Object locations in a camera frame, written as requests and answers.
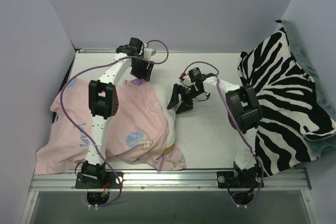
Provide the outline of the white pillow yellow trim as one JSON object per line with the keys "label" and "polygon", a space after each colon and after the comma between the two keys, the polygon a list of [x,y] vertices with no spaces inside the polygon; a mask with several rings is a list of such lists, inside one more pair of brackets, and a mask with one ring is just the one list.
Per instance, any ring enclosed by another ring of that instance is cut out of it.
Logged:
{"label": "white pillow yellow trim", "polygon": [[175,136],[176,136],[175,134],[175,119],[176,119],[175,109],[169,109],[169,110],[167,109],[167,106],[171,99],[173,89],[171,87],[163,86],[159,84],[154,84],[153,89],[162,107],[162,111],[164,113],[164,116],[167,120],[167,124],[169,127],[169,133],[168,133],[167,140],[166,140],[166,147],[163,152],[164,154],[166,154],[173,149],[174,143],[175,143]]}

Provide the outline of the pink pillowcase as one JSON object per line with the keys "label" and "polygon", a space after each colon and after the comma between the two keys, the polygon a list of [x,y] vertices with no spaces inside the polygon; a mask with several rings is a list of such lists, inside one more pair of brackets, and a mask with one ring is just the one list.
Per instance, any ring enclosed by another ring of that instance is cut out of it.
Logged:
{"label": "pink pillowcase", "polygon": [[[175,146],[164,154],[169,133],[167,120],[153,84],[125,81],[117,86],[119,107],[109,124],[106,158],[128,164],[146,163],[157,170],[182,170],[186,161]],[[92,138],[88,84],[75,79],[51,107],[57,114],[48,143],[36,154],[35,174],[57,174],[82,162]]]}

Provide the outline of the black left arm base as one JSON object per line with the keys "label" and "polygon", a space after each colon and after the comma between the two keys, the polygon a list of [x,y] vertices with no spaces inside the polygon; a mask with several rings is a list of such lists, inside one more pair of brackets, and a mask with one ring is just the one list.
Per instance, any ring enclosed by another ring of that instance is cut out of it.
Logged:
{"label": "black left arm base", "polygon": [[120,189],[123,182],[123,172],[116,172],[118,178],[112,171],[107,171],[104,178],[97,180],[93,177],[84,176],[82,172],[77,173],[75,183],[76,189]]}

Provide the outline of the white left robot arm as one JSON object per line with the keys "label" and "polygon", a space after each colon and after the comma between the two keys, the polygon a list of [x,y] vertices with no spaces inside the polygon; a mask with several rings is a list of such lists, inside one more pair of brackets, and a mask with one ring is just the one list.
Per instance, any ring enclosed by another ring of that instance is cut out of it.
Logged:
{"label": "white left robot arm", "polygon": [[144,43],[132,37],[128,44],[116,49],[113,65],[98,80],[89,82],[89,110],[92,114],[94,143],[89,146],[81,173],[94,188],[100,188],[106,183],[105,149],[109,124],[119,107],[117,84],[129,68],[134,77],[149,81],[154,66],[150,59],[154,54],[151,51],[145,52]]}

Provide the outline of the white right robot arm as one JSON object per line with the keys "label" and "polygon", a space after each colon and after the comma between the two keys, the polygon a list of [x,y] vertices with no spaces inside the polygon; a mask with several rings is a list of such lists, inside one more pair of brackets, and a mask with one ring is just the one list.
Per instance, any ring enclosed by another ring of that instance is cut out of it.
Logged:
{"label": "white right robot arm", "polygon": [[250,171],[260,167],[256,160],[255,139],[263,114],[256,92],[250,85],[232,84],[219,79],[214,73],[204,74],[196,67],[181,74],[180,83],[173,86],[167,109],[177,107],[177,114],[188,112],[193,109],[197,96],[203,93],[219,95],[228,120],[238,133],[234,161],[237,170],[233,173],[233,181],[237,186],[244,187],[251,181]]}

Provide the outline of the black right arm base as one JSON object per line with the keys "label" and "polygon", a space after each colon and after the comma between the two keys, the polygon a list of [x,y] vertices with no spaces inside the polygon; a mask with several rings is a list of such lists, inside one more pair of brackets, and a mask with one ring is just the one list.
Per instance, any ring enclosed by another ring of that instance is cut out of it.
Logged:
{"label": "black right arm base", "polygon": [[229,189],[257,189],[260,185],[260,178],[256,176],[243,176],[236,174],[233,170],[216,172],[217,187]]}

